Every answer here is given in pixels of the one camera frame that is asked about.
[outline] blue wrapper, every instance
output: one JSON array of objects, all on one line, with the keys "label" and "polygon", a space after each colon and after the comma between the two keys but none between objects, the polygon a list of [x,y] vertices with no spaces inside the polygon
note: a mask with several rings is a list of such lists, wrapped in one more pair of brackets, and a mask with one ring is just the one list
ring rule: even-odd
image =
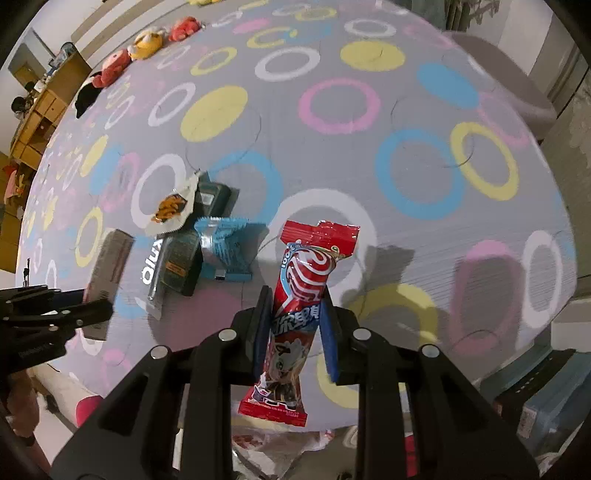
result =
[{"label": "blue wrapper", "polygon": [[249,281],[252,274],[241,251],[244,218],[202,217],[195,222],[203,266],[201,276],[225,281]]}]

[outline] lollipop package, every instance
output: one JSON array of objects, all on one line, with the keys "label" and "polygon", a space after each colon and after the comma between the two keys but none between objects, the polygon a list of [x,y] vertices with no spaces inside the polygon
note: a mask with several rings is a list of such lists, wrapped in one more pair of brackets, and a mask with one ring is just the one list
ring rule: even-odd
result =
[{"label": "lollipop package", "polygon": [[273,302],[265,371],[240,402],[239,413],[304,427],[300,371],[319,325],[320,300],[336,263],[350,257],[358,226],[321,221],[317,226],[288,220],[286,249]]}]

